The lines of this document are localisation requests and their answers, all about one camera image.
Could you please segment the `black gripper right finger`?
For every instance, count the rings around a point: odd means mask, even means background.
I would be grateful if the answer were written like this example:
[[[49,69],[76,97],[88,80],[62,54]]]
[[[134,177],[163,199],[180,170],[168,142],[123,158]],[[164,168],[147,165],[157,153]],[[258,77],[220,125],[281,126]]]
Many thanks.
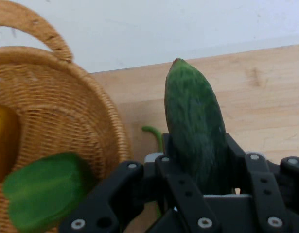
[[[275,164],[259,153],[245,153],[228,133],[233,184],[251,195],[259,233],[299,233],[299,157]]]

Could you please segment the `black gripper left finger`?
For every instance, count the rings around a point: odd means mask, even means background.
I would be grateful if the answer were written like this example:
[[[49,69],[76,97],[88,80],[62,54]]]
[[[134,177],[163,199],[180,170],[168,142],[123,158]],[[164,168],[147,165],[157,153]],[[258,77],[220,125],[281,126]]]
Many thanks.
[[[218,233],[220,222],[191,177],[174,159],[164,135],[164,153],[155,161],[121,163],[59,225],[61,233],[121,233],[148,202],[156,201],[161,217],[150,233]]]

